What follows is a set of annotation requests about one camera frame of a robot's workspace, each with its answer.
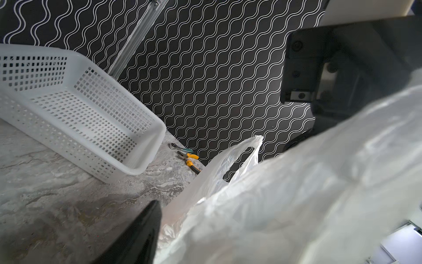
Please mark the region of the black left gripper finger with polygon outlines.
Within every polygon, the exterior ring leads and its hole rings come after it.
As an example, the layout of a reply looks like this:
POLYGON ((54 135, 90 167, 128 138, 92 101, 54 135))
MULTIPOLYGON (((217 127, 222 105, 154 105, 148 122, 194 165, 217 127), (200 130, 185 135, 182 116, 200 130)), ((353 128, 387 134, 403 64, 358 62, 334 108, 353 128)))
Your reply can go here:
POLYGON ((94 264, 151 264, 162 219, 158 200, 151 201, 94 264))

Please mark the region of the white printed plastic bag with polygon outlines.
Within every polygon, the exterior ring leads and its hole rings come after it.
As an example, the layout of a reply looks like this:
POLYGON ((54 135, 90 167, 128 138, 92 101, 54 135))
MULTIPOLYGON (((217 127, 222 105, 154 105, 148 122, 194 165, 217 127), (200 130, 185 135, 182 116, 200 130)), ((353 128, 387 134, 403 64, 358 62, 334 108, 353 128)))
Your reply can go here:
POLYGON ((259 162, 226 149, 163 210, 156 264, 359 264, 422 202, 422 72, 259 162))

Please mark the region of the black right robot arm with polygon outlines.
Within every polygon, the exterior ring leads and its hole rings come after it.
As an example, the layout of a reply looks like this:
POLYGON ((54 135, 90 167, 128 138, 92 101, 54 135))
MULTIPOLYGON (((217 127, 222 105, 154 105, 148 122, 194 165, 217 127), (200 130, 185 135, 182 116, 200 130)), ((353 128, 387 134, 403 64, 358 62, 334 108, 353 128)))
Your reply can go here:
POLYGON ((422 67, 421 1, 326 1, 321 24, 287 38, 280 102, 311 107, 288 150, 403 89, 422 67))

